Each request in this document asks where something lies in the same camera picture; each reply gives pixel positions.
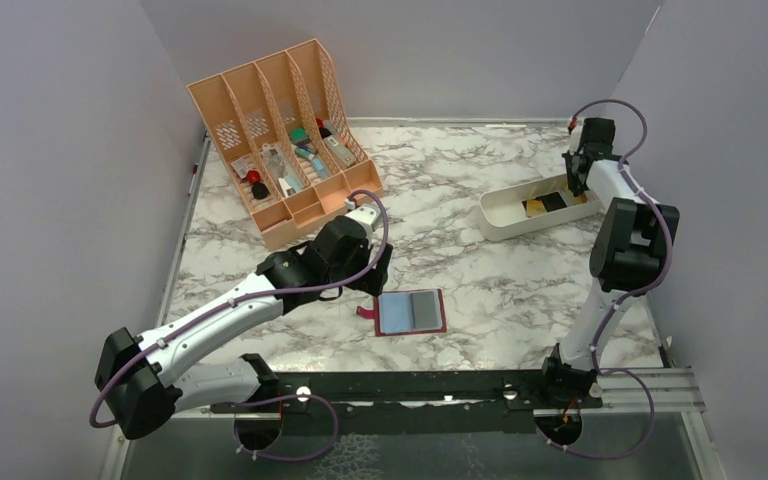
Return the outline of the red leather card holder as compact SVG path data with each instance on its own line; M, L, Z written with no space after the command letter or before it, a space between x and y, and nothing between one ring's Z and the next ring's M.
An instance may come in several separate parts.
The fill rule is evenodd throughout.
M441 326L438 330L414 331L412 329L410 295L414 292L428 290L434 290L438 294ZM355 314L360 318L372 320L375 335L378 337L445 333L447 331L443 291L441 289L384 292L373 299L371 308L358 306Z

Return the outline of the red round cap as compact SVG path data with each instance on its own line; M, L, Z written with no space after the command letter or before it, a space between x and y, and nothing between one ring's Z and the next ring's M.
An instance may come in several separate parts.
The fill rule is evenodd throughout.
M244 179L249 184L256 184L256 183L260 183L262 181L262 177L261 177L260 173L257 170L254 170L254 169L248 170L246 172L245 176L244 176Z

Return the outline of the light blue marker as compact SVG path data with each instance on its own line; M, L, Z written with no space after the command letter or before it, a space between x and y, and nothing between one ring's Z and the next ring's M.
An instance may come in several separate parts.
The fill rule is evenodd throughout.
M317 175L320 178L327 179L330 176L330 173L328 172L324 163L319 159L319 157L315 153L310 152L298 146L296 146L294 150L295 150L295 154L298 157L307 160L312 165L314 171L317 173Z

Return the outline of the green eraser block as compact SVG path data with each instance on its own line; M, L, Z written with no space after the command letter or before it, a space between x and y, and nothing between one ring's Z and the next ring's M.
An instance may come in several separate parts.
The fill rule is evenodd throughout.
M304 128L296 128L290 132L290 140L294 144L302 144L310 141Z

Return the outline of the black vip card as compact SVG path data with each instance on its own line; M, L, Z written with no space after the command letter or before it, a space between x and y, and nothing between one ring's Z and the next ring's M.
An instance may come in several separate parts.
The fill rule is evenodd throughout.
M561 210L567 207L564 197L559 192L538 196L535 199L535 202L537 210L545 213Z

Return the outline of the peach desk file organizer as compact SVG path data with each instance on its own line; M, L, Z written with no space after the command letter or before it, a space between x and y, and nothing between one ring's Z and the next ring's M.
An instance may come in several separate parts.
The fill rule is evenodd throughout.
M333 60L316 39L193 82L189 94L222 164L270 250L289 245L326 221L346 212L356 190L381 194L382 180L373 160L350 131ZM309 142L294 144L290 132L304 128ZM357 157L342 169L323 141L336 135ZM278 143L303 189L284 198L264 166L261 148ZM320 178L295 154L315 153L330 176ZM257 170L270 196L256 200L244 176Z

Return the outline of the white plastic tray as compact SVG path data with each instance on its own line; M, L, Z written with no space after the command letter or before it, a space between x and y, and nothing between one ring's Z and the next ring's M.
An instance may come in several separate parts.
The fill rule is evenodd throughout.
M564 174L483 193L477 223L486 240L501 241L598 213L592 192L574 197Z

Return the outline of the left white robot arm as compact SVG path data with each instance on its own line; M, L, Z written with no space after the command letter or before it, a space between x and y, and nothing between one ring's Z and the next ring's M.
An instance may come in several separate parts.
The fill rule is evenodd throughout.
M125 438L143 438L187 406L215 402L185 383L208 354L248 330L345 289L377 297L387 281L393 247L376 251L376 230L389 233L384 211L370 205L328 221L307 242L267 256L230 291L164 327L133 334L122 327L102 345L94 383L94 428L116 425Z

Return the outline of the black mounting base rail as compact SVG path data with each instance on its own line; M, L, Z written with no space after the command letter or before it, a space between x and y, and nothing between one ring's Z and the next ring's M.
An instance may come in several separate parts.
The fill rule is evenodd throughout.
M307 373L254 363L254 396L209 408L233 417L247 447L281 436L567 432L582 410L603 404L593 373L571 374L554 360L536 370Z

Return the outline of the clear packaged item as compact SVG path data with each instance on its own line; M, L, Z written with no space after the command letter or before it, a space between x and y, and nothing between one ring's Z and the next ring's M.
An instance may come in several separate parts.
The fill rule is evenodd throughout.
M303 189L297 172L278 143L265 143L261 148L261 156L264 166L277 182L284 198L299 193Z

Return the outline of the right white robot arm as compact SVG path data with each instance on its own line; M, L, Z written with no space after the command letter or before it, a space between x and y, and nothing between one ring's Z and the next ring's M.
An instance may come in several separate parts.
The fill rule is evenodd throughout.
M614 154L613 120L571 120L568 131L569 149L562 156L570 191L576 197L590 194L606 211L590 254L587 299L544 360L536 383L539 398L552 407L588 396L604 348L631 300L663 281L680 219L676 207L649 196L627 161Z

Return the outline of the black round cap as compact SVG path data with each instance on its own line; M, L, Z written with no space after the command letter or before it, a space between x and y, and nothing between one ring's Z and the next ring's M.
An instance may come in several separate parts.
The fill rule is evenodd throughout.
M270 191L263 182L255 182L251 184L251 194L254 199L263 200L270 196Z

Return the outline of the gold card in tray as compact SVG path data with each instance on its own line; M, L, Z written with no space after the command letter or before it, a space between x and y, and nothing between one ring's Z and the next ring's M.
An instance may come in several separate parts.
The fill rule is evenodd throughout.
M529 199L523 202L525 215L527 218L534 218L547 213L545 205L541 200Z

